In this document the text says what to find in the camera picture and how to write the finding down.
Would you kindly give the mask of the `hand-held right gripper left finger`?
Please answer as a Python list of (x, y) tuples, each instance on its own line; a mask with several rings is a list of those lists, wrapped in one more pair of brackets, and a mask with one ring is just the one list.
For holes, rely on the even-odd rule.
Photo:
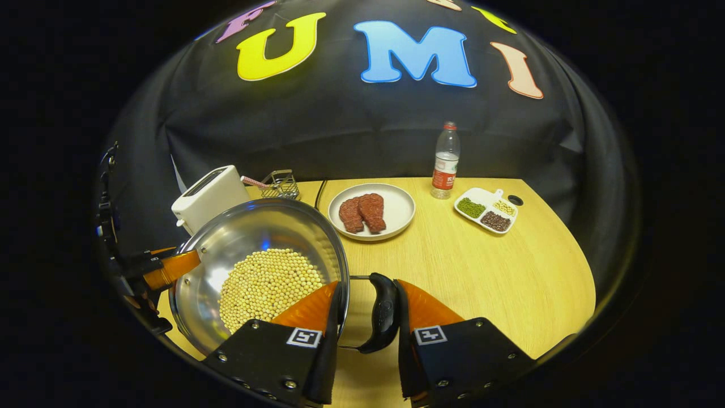
[(289, 312), (303, 324), (247, 321), (210, 352), (204, 366), (270, 406), (329, 405), (342, 291), (332, 282), (293, 305)]

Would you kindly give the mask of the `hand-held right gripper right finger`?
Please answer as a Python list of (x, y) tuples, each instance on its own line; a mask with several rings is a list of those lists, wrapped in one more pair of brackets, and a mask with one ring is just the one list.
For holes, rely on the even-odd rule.
[(395, 281), (400, 312), (398, 365), (412, 407), (479, 407), (535, 366), (484, 317), (461, 317), (425, 290)]

